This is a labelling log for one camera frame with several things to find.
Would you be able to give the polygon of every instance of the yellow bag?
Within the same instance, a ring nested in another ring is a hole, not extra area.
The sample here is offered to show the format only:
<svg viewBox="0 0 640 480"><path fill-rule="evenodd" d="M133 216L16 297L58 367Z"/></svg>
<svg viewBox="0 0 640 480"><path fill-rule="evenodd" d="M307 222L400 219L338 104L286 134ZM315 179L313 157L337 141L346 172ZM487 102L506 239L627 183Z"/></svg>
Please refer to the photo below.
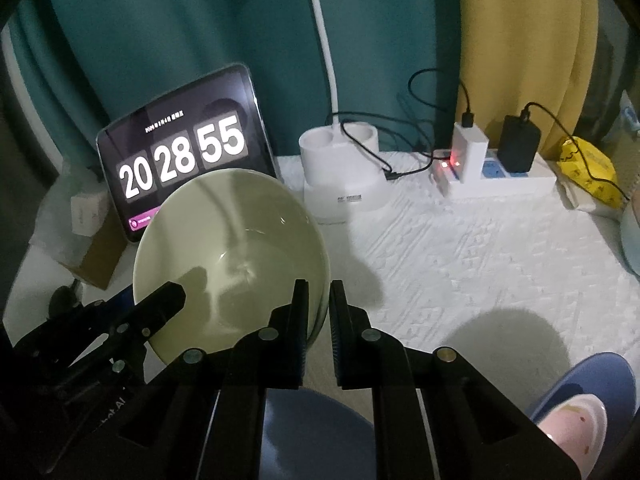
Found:
<svg viewBox="0 0 640 480"><path fill-rule="evenodd" d="M590 142L580 137L574 137L575 142L580 146L580 150L587 160L589 171L595 178L605 178L614 183L618 183L616 170L613 164L604 153ZM591 196L602 200L605 204L618 209L622 206L622 195L611 184L592 180L584 167L584 160L575 147L571 139L562 143L560 160L558 162L560 171L573 180L578 186L583 188Z"/></svg>

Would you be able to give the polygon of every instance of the tablet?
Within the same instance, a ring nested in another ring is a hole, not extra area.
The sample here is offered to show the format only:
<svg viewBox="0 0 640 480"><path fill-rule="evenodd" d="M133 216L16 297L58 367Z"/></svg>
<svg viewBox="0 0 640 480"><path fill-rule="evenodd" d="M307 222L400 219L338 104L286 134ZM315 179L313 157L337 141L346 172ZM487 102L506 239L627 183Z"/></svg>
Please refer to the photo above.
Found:
<svg viewBox="0 0 640 480"><path fill-rule="evenodd" d="M162 202L192 178L221 168L276 177L247 67L229 66L173 90L110 124L98 154L131 242Z"/></svg>

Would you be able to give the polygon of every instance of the white table surface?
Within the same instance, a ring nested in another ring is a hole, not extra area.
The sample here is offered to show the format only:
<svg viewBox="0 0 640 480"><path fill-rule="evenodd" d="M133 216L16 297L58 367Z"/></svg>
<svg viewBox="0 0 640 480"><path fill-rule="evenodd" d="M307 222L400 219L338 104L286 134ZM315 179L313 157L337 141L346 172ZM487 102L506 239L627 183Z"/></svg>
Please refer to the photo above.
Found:
<svg viewBox="0 0 640 480"><path fill-rule="evenodd" d="M411 154L387 155L395 170L417 165ZM302 197L300 158L278 161ZM595 352L618 352L640 374L640 283L624 263L618 224L568 209L557 189L453 203L419 173L392 183L383 210L321 232L332 278L372 326L411 348L452 346L522 409ZM84 288L84 303L130 284L135 250L127 248L106 292ZM14 285L5 314L12 340L38 323L26 274L43 258L28 255ZM309 351L305 385L372 419L368 391L335 386L328 325ZM149 353L147 378L162 368Z"/></svg>

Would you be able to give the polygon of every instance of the power strip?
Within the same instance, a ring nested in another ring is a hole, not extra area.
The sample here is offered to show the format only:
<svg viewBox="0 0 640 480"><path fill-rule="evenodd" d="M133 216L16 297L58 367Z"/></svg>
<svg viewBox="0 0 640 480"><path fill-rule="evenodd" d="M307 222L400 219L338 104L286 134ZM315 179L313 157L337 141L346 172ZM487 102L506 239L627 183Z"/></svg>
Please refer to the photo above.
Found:
<svg viewBox="0 0 640 480"><path fill-rule="evenodd" d="M525 194L542 196L553 189L556 174L539 153L536 153L528 173L509 173L500 164L496 151L486 151L480 178L472 182L460 182L456 173L456 161L452 163L450 160L434 160L431 179L440 192L452 200ZM449 159L451 150L435 150L433 155Z"/></svg>

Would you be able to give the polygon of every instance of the light green bowl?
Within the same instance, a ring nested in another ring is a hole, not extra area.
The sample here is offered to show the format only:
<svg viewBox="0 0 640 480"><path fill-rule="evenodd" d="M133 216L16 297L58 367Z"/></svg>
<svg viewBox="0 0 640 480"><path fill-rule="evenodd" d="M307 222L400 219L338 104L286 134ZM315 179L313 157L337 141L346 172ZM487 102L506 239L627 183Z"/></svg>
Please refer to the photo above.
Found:
<svg viewBox="0 0 640 480"><path fill-rule="evenodd" d="M165 363L184 350L231 348L291 302L309 282L308 344L324 323L329 259L318 227L279 181L250 170L217 170L177 189L140 240L133 269L138 303L167 281L184 308L150 340Z"/></svg>

